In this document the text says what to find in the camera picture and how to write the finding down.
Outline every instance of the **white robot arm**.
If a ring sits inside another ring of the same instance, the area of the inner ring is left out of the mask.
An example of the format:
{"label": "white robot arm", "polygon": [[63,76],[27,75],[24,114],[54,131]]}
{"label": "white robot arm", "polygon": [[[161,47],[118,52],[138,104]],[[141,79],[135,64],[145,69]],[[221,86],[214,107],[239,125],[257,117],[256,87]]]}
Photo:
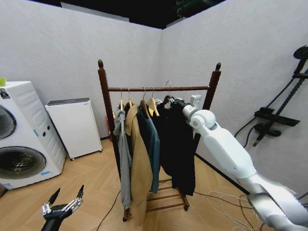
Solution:
{"label": "white robot arm", "polygon": [[196,104],[183,104],[188,123],[200,133],[218,164],[250,192],[248,200],[260,218],[278,231],[308,231],[301,226],[308,224],[308,211],[280,183],[257,172],[248,152],[228,130],[220,127],[214,114],[198,109],[196,97],[199,96],[191,99]]}

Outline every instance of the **beige trench coat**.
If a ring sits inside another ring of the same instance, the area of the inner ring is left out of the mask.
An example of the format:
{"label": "beige trench coat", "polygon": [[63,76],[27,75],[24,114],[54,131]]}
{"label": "beige trench coat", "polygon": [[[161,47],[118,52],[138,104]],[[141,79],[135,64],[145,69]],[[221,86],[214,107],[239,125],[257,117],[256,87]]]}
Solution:
{"label": "beige trench coat", "polygon": [[137,105],[132,105],[125,120],[125,133],[131,137],[133,161],[131,165],[131,211],[136,223],[141,225],[146,211],[146,199],[152,185],[152,169],[137,121]]}

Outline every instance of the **wooden floor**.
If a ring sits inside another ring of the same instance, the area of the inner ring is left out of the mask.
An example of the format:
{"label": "wooden floor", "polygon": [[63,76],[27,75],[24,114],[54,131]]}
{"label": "wooden floor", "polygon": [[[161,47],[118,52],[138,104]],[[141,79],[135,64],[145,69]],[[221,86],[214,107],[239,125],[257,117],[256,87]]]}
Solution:
{"label": "wooden floor", "polygon": [[[105,214],[114,202],[120,190],[120,181],[117,173],[112,143],[104,140],[103,152],[93,153],[76,158],[75,161],[66,159],[61,175],[49,180],[38,182],[23,188],[8,191],[0,198],[0,230],[1,231],[39,231],[44,219],[41,206],[47,202],[52,193],[61,187],[55,204],[65,204],[74,199],[82,184],[84,184],[84,203],[69,218],[65,219],[61,231],[95,231]],[[208,167],[195,157],[196,192],[208,193],[219,191],[222,193],[240,196],[243,193],[225,180],[220,174]],[[161,169],[160,179],[168,179]],[[162,183],[161,187],[170,186],[171,182]],[[149,197],[176,194],[177,190],[159,191],[158,194],[149,194]],[[127,222],[122,221],[123,207],[118,197],[113,210],[101,224],[101,231],[227,231],[237,226],[229,218],[220,215],[208,203],[207,198],[194,194],[187,196],[190,208],[183,207],[147,213],[143,226],[134,223],[133,216]],[[238,200],[224,197],[233,203]],[[218,199],[210,199],[213,206],[222,211]],[[148,208],[181,203],[179,197],[151,201]],[[222,202],[226,212],[247,224],[241,208]],[[256,217],[251,209],[244,209],[247,218],[255,230],[259,230]],[[271,230],[264,226],[263,231]]]}

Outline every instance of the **fridge top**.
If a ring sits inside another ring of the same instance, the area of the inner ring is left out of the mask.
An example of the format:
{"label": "fridge top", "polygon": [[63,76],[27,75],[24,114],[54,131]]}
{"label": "fridge top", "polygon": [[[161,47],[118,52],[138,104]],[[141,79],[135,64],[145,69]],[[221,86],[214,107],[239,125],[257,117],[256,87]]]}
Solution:
{"label": "fridge top", "polygon": [[70,99],[70,100],[54,100],[50,101],[47,106],[51,105],[59,105],[59,104],[67,104],[67,103],[80,103],[90,101],[89,98],[78,98],[78,99]]}

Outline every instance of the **white washing machine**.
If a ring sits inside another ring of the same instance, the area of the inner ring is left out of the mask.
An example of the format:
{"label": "white washing machine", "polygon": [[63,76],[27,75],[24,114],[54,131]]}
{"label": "white washing machine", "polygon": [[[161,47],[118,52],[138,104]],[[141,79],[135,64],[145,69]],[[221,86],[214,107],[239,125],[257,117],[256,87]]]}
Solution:
{"label": "white washing machine", "polygon": [[13,189],[57,176],[65,157],[32,83],[0,87],[0,183]]}

